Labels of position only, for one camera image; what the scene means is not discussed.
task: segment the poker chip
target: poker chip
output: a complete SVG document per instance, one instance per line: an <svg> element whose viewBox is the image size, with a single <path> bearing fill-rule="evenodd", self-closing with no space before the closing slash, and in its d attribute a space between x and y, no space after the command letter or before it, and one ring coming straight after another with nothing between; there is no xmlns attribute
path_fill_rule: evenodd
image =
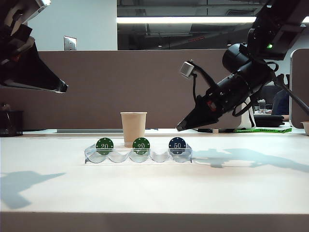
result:
<svg viewBox="0 0 309 232"><path fill-rule="evenodd" d="M150 143L147 139L141 137L134 140L132 147L136 154L144 155L149 151Z"/></svg>
<svg viewBox="0 0 309 232"><path fill-rule="evenodd" d="M109 138L101 138L96 143L97 152L103 156L108 155L114 148L114 143Z"/></svg>
<svg viewBox="0 0 309 232"><path fill-rule="evenodd" d="M169 149L173 154L181 154L187 148L187 143L183 138L175 137L169 142Z"/></svg>

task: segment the paper cup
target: paper cup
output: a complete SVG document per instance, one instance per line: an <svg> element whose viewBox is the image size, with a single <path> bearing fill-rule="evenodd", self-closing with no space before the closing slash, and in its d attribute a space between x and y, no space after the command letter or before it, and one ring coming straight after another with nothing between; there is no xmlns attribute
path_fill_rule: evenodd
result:
<svg viewBox="0 0 309 232"><path fill-rule="evenodd" d="M132 147L134 140L145 136L147 112L120 112L125 146Z"/></svg>
<svg viewBox="0 0 309 232"><path fill-rule="evenodd" d="M301 122L304 125L304 129L306 132L306 135L309 136L309 121L307 122Z"/></svg>

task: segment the person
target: person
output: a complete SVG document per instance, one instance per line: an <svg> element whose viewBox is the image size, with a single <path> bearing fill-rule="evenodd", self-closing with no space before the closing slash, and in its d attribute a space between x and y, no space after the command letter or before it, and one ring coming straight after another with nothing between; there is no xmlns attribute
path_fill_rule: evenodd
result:
<svg viewBox="0 0 309 232"><path fill-rule="evenodd" d="M283 121L289 121L289 94L285 90L279 91L274 98L271 115L282 115Z"/></svg>

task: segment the fluorescent light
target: fluorescent light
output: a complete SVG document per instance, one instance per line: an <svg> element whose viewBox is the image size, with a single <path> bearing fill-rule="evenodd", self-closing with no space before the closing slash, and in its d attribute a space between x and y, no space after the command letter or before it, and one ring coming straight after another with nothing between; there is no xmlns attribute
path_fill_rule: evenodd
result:
<svg viewBox="0 0 309 232"><path fill-rule="evenodd" d="M123 24L178 24L178 23L253 23L255 17L117 17Z"/></svg>

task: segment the gray partition wall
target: gray partition wall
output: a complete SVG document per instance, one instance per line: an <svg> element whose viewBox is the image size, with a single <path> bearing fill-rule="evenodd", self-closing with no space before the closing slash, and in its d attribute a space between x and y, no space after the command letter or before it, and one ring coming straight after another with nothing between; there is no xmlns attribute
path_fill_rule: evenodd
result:
<svg viewBox="0 0 309 232"><path fill-rule="evenodd" d="M193 108L192 80L179 69L193 59L216 82L229 73L224 49L168 51L49 51L40 57L69 84L67 93L1 88L0 99L24 111L25 129L121 128L120 112L146 111L148 128L174 128ZM208 89L197 78L197 93ZM209 128L234 128L240 117L225 114Z"/></svg>
<svg viewBox="0 0 309 232"><path fill-rule="evenodd" d="M295 50L291 55L291 90L309 105L309 49ZM303 128L301 122L309 121L309 116L290 98L290 121L296 128Z"/></svg>

